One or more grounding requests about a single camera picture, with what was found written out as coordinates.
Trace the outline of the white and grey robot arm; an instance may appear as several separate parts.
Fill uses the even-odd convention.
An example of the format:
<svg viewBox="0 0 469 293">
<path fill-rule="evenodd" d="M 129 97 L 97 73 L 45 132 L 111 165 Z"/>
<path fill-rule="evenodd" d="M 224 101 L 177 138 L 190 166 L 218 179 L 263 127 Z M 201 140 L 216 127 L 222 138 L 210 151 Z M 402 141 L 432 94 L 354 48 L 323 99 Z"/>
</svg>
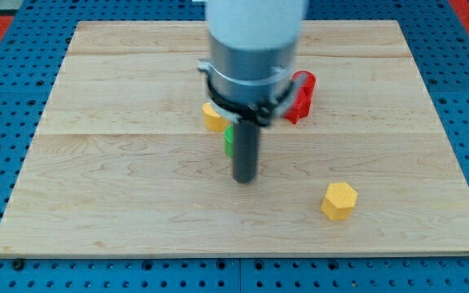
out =
<svg viewBox="0 0 469 293">
<path fill-rule="evenodd" d="M 305 0 L 208 0 L 209 56 L 198 68 L 218 113 L 267 126 L 292 105 L 296 43 Z"/>
</svg>

